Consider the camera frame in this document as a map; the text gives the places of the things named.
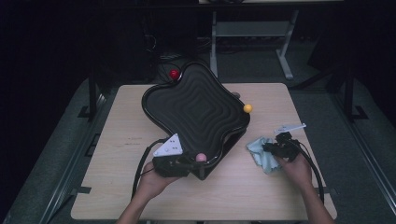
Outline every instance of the forearm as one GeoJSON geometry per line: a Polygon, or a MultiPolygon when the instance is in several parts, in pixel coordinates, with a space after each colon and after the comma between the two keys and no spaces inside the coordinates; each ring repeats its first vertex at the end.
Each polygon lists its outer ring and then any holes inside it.
{"type": "Polygon", "coordinates": [[[306,213],[310,224],[334,223],[323,202],[312,185],[301,188],[306,213]]]}
{"type": "Polygon", "coordinates": [[[138,195],[135,196],[121,214],[117,224],[135,224],[138,222],[149,200],[140,198],[138,195]]]}

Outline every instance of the person's right hand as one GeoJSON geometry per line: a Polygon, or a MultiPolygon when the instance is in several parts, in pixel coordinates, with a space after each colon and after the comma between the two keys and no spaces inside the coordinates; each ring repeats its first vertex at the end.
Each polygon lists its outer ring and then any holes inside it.
{"type": "Polygon", "coordinates": [[[312,187],[311,166],[305,157],[299,153],[294,161],[285,161],[283,158],[274,156],[282,166],[288,178],[300,189],[312,187]]]}

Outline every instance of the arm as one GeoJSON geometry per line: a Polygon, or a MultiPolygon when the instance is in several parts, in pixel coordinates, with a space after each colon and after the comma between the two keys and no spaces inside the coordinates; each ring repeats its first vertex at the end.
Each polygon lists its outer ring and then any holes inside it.
{"type": "Polygon", "coordinates": [[[153,168],[152,162],[145,165],[136,194],[121,214],[117,224],[137,223],[148,202],[162,193],[169,184],[179,179],[179,177],[162,177],[155,173],[153,168]]]}
{"type": "Polygon", "coordinates": [[[299,154],[293,162],[288,162],[278,157],[275,158],[283,167],[291,182],[299,188],[303,196],[309,222],[312,224],[334,223],[312,185],[311,167],[304,156],[299,154]]]}

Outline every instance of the ridged surface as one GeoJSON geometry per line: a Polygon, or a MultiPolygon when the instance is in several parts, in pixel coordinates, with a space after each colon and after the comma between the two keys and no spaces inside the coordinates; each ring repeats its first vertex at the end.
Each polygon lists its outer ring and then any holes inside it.
{"type": "Polygon", "coordinates": [[[244,104],[199,63],[187,65],[178,84],[148,90],[145,100],[154,122],[177,133],[192,157],[204,152],[209,161],[220,155],[225,136],[244,131],[250,120],[244,104]]]}

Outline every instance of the person's left hand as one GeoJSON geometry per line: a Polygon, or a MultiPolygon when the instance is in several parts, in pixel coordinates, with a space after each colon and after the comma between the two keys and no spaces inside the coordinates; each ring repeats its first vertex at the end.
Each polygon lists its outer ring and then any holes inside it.
{"type": "Polygon", "coordinates": [[[148,200],[155,198],[163,190],[180,177],[162,177],[154,171],[154,165],[149,162],[143,169],[140,182],[136,190],[136,195],[144,195],[148,200]]]}

